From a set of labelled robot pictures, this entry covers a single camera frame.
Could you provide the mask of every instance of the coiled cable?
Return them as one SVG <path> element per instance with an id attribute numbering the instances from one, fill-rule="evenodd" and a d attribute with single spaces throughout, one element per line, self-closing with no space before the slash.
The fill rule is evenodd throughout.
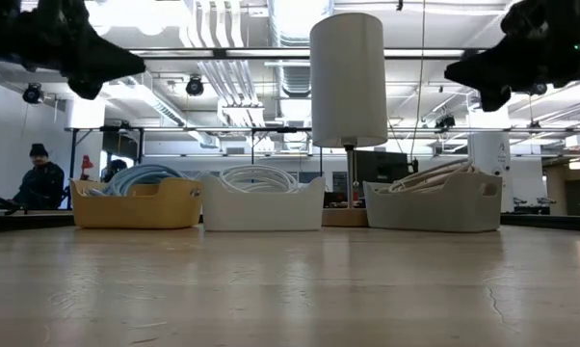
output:
<path id="1" fill-rule="evenodd" d="M 189 178 L 186 174 L 165 165 L 142 164 L 119 171 L 104 189 L 89 189 L 85 194 L 94 197 L 126 197 L 129 188 L 134 184 L 159 184 L 162 179 L 169 177 Z"/>
<path id="2" fill-rule="evenodd" d="M 429 193 L 442 189 L 451 174 L 469 173 L 480 174 L 479 168 L 472 165 L 471 159 L 460 159 L 436 166 L 424 172 L 413 173 L 403 179 L 393 182 L 387 188 L 378 192 L 385 194 L 395 193 Z"/>
<path id="3" fill-rule="evenodd" d="M 297 179 L 283 170 L 265 165 L 243 165 L 220 172 L 222 184 L 234 191 L 297 193 L 300 184 Z"/>

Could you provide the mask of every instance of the white basket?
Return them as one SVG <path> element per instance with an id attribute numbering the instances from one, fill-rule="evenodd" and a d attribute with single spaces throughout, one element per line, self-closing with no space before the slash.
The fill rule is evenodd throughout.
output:
<path id="1" fill-rule="evenodd" d="M 202 179 L 202 212 L 207 231 L 319 230 L 325 180 L 318 177 L 299 193 L 241 193 L 217 177 Z"/>
<path id="2" fill-rule="evenodd" d="M 484 173 L 451 174 L 431 193 L 382 194 L 388 184 L 364 182 L 369 227 L 481 232 L 500 227 L 502 178 Z"/>

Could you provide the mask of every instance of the wooden table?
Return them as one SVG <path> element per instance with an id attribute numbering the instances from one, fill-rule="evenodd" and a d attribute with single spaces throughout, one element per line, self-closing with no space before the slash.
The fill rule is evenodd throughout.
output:
<path id="1" fill-rule="evenodd" d="M 580 346 L 580 232 L 4 232 L 0 346 Z"/>

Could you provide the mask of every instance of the black beanie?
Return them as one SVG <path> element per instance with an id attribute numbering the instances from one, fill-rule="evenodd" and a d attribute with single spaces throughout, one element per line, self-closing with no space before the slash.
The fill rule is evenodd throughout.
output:
<path id="1" fill-rule="evenodd" d="M 29 156 L 48 156 L 48 152 L 46 148 L 43 147 L 43 144 L 32 144 L 31 151 L 29 152 Z"/>

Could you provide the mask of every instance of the dark jacket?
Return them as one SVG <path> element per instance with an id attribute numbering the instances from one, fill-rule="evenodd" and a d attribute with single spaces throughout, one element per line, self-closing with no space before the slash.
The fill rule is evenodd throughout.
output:
<path id="1" fill-rule="evenodd" d="M 13 200 L 26 209 L 57 209 L 63 199 L 64 178 L 63 170 L 52 162 L 34 167 L 22 178 Z"/>

